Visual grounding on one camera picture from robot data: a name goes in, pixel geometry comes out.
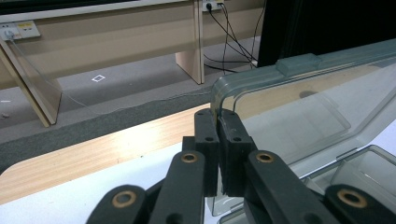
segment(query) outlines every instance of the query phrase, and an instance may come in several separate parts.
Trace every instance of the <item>black mechanical linkage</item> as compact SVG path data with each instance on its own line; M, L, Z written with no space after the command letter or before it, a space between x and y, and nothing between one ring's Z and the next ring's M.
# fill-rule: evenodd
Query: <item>black mechanical linkage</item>
M251 224L396 223L395 214L360 189L331 186L322 196L307 188L275 153L257 150L233 111L222 110L217 122L209 109L194 118L195 136L183 138L164 180L146 191L111 190L88 223L202 224L204 197L216 195L219 167L223 192L244 197Z
M223 109L218 125L223 193L230 197L243 197L246 182L243 164L248 154L257 148L241 119L233 111Z
M201 224L204 216L205 157L186 150L173 158L149 224Z
M363 190L348 185L328 187L324 202L342 223L396 223L395 214L382 203Z
M87 223L138 224L146 223L149 211L146 192L137 186L124 185L108 192L96 205Z
M205 156L205 196L215 197L219 178L219 137L210 109L194 115L195 136L183 137L182 150L196 150Z
M260 202L274 223L338 223L275 153L263 150L251 152L246 170ZM249 196L251 194L246 195L248 201L258 201Z

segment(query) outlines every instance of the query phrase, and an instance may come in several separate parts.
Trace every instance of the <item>wooden tabletop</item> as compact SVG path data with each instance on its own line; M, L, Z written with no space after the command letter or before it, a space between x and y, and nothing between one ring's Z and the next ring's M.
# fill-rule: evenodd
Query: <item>wooden tabletop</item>
M201 105L116 133L66 147L9 167L0 175L0 204L129 161L194 135Z

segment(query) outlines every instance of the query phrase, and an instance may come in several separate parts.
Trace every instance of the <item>gray carpet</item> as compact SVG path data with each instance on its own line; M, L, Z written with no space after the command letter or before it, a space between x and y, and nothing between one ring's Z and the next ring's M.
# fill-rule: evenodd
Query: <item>gray carpet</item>
M247 49L252 42L241 41ZM205 55L221 61L223 48L205 48ZM246 60L233 50L227 51L225 59ZM208 59L205 64L222 67ZM226 63L225 67L250 69L246 63ZM92 81L98 75L105 79ZM166 55L62 77L58 79L64 90L58 120L49 128L42 126L21 90L2 90L0 101L5 102L0 103L0 115L6 118L0 119L0 174L19 161L208 103L211 86L221 76L222 71L206 67L205 84L197 85L176 65L175 55Z

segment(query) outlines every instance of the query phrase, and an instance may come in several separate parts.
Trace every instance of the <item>screw hole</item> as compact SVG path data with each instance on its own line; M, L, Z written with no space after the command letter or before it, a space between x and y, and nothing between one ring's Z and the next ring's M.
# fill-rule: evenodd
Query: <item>screw hole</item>
M197 156L192 153L185 154L181 157L181 160L187 163L196 162L198 161Z
M350 206L357 208L364 208L367 206L366 199L354 190L340 189L337 192L337 196L343 203Z
M127 207L134 203L136 194L130 190L122 191L113 198L113 205L117 208Z
M257 154L256 159L261 162L272 162L274 160L274 158L271 155L266 153Z

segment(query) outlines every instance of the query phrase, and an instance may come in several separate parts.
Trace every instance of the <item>white sticker on floor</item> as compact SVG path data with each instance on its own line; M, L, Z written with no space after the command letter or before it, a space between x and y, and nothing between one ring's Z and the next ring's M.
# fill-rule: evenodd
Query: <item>white sticker on floor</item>
M102 81L103 79L105 79L106 77L104 77L104 76L102 76L102 75L99 75L99 76L97 76L97 77L94 77L93 79L92 79L92 81L95 81L95 82L100 82L100 81Z

